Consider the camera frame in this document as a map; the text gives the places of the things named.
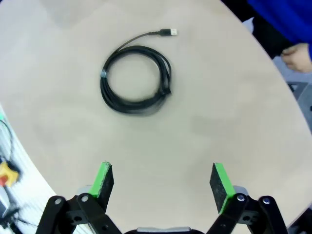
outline usb connector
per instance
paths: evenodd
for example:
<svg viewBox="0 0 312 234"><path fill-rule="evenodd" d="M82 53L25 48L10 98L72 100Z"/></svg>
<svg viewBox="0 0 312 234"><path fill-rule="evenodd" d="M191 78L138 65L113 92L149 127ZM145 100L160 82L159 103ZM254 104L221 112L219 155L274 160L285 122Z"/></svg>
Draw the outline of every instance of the usb connector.
<svg viewBox="0 0 312 234"><path fill-rule="evenodd" d="M161 36L175 36L177 35L177 30L176 29L161 29L158 32L158 34Z"/></svg>

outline coiled cable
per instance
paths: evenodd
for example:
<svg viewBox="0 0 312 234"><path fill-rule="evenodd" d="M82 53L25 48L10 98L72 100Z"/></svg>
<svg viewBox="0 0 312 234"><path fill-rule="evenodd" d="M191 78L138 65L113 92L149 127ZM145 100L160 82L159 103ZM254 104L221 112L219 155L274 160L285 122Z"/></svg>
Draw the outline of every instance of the coiled cable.
<svg viewBox="0 0 312 234"><path fill-rule="evenodd" d="M105 103L113 110L125 114L150 114L157 111L164 103L166 97L171 94L171 66L169 61L160 52L150 47L141 45L126 46L138 38L152 35L173 36L177 35L177 31L175 29L162 29L160 31L139 35L122 44L106 60L101 72L100 87ZM116 60L129 54L144 55L153 60L158 66L160 72L160 83L156 93L152 97L139 101L127 100L117 95L109 86L108 73L112 64L116 62Z"/></svg>

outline blue shirt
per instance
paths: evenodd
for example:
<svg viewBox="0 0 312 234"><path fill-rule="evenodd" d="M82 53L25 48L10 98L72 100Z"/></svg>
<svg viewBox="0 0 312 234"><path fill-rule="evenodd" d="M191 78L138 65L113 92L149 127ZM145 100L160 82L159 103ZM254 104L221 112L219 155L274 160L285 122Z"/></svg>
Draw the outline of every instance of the blue shirt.
<svg viewBox="0 0 312 234"><path fill-rule="evenodd" d="M312 0L248 0L288 40L308 43L312 59Z"/></svg>

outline hand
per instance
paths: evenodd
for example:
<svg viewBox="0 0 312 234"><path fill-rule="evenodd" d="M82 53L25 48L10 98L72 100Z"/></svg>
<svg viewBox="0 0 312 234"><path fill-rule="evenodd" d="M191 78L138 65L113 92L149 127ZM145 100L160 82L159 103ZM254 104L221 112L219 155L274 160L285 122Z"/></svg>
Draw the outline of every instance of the hand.
<svg viewBox="0 0 312 234"><path fill-rule="evenodd" d="M289 69L302 73L312 72L312 61L307 43L300 43L283 50L281 57Z"/></svg>

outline black metal bracket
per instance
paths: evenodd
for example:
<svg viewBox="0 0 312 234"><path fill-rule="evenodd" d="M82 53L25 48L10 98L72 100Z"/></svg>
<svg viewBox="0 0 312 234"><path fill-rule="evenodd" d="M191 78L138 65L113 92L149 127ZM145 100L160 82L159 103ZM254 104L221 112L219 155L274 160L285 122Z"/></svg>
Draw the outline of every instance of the black metal bracket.
<svg viewBox="0 0 312 234"><path fill-rule="evenodd" d="M307 208L288 228L289 234L312 234L312 206Z"/></svg>
<svg viewBox="0 0 312 234"><path fill-rule="evenodd" d="M105 210L106 207L103 209L90 194L80 194L68 201L53 196L46 205L36 234L72 234L79 224L89 224L96 234L121 234ZM252 234L287 234L281 213L271 196L256 201L247 195L235 194L206 234L230 234L237 223L246 224ZM202 234L191 229L184 233Z"/></svg>
<svg viewBox="0 0 312 234"><path fill-rule="evenodd" d="M97 200L87 193L68 201L61 196L51 197L36 234L72 234L80 224L89 224L96 234L121 234Z"/></svg>

